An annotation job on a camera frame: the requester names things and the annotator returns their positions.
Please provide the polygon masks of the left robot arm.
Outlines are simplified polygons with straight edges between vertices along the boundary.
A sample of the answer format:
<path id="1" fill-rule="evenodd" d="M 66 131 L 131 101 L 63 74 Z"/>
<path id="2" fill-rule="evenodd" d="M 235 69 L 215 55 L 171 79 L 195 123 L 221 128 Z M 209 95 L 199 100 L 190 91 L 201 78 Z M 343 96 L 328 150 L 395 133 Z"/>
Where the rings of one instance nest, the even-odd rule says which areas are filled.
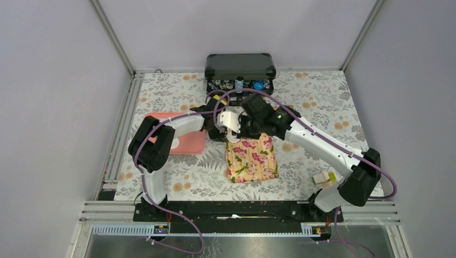
<path id="1" fill-rule="evenodd" d="M 166 118 L 146 116 L 141 122 L 128 147 L 134 166 L 140 171 L 142 196 L 147 204 L 146 214 L 155 221 L 162 220 L 169 212 L 165 202 L 165 164 L 172 150 L 173 141 L 182 136 L 192 136 L 204 131 L 216 132 L 216 139 L 224 134 L 216 127 L 218 115 L 228 107 L 229 102 L 210 98 L 199 107 L 186 113 Z"/>

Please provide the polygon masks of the floral yellow tray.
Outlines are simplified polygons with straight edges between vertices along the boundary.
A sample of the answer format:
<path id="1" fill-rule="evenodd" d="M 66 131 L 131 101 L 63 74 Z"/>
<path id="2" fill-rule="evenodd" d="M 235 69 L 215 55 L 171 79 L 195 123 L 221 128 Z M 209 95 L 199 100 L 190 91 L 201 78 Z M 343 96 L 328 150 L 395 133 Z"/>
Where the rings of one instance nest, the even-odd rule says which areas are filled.
<path id="1" fill-rule="evenodd" d="M 225 144 L 227 177 L 231 183 L 249 183 L 279 177 L 273 138 L 241 139 Z"/>

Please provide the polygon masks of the wooden double-ended rolling pin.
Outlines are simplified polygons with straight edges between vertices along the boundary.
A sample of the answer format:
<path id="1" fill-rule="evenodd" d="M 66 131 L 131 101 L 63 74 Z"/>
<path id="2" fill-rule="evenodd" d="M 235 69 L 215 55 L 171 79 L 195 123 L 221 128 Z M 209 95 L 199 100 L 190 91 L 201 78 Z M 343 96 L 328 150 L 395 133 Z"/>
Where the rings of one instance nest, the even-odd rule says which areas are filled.
<path id="1" fill-rule="evenodd" d="M 293 106 L 292 105 L 272 105 L 272 108 L 273 110 L 285 110 L 285 109 L 288 109 L 288 110 L 291 110 L 293 111 Z"/>

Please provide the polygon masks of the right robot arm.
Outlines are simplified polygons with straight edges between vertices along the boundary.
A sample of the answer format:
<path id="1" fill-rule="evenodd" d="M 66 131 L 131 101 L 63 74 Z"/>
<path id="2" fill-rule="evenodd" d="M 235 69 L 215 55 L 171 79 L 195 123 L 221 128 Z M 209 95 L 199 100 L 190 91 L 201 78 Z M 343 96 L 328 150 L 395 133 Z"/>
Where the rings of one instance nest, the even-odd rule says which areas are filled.
<path id="1" fill-rule="evenodd" d="M 324 160 L 341 180 L 320 189 L 309 198 L 308 213 L 315 221 L 324 220 L 333 209 L 351 204 L 363 207 L 381 178 L 380 153 L 351 147 L 311 125 L 292 109 L 281 105 L 274 109 L 260 95 L 247 96 L 241 103 L 242 116 L 232 111 L 215 115 L 217 127 L 234 131 L 238 137 L 257 137 L 264 133 L 296 144 Z"/>

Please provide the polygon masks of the white dough ball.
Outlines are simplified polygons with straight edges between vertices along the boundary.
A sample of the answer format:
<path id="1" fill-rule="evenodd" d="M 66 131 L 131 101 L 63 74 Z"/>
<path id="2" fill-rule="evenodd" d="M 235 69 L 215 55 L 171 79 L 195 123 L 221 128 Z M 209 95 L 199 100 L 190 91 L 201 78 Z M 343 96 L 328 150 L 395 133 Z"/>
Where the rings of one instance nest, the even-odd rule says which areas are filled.
<path id="1" fill-rule="evenodd" d="M 232 144 L 236 144 L 236 143 L 238 143 L 238 142 L 241 141 L 241 139 L 238 138 L 237 133 L 236 133 L 236 132 L 233 132 L 233 131 L 227 133 L 226 139 L 227 139 L 228 142 L 230 142 L 230 143 L 232 143 Z"/>

